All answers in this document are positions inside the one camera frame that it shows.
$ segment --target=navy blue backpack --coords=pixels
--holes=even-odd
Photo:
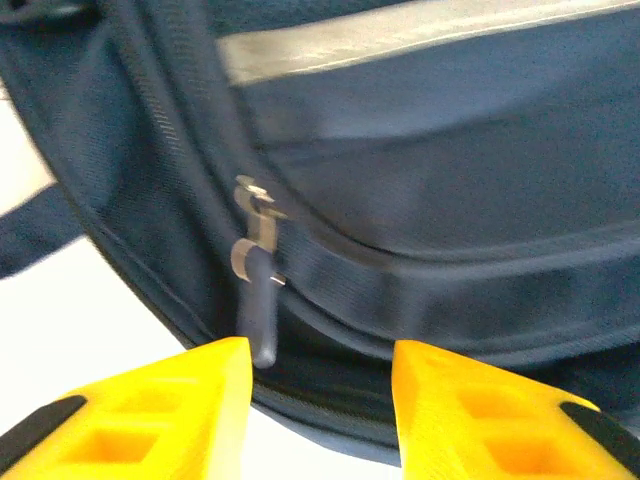
[[[0,0],[0,76],[58,179],[0,274],[81,225],[351,455],[398,463],[405,338],[640,431],[640,1]]]

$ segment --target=gray reflective stripe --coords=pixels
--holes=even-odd
[[[640,0],[417,0],[219,40],[232,83],[331,70],[465,38],[611,13]]]

